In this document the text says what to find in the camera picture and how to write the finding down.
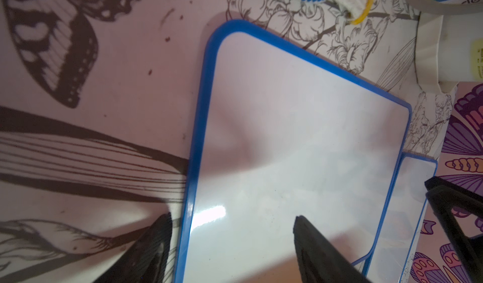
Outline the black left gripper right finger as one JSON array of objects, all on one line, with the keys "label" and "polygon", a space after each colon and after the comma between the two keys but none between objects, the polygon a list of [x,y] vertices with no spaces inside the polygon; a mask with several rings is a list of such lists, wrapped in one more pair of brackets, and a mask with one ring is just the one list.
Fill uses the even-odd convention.
[{"label": "black left gripper right finger", "polygon": [[293,234],[303,283],[369,281],[304,216],[296,217]]}]

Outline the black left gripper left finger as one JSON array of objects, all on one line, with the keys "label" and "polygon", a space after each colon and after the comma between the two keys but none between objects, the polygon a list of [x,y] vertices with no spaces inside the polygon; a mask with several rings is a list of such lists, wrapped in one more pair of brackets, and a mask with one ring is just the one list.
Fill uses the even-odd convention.
[{"label": "black left gripper left finger", "polygon": [[162,282],[171,248],[172,216],[160,216],[95,283]]}]

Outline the blue-framed whiteboard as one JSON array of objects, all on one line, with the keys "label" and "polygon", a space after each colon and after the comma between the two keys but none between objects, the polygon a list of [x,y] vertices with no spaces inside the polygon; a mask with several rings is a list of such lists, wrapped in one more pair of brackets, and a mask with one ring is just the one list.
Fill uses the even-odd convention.
[{"label": "blue-framed whiteboard", "polygon": [[404,100],[243,20],[205,49],[176,282],[299,282],[296,217],[355,266],[374,251]]},{"label": "blue-framed whiteboard", "polygon": [[356,266],[370,282],[408,282],[427,207],[425,181],[437,168],[434,159],[402,155],[374,251]]}]

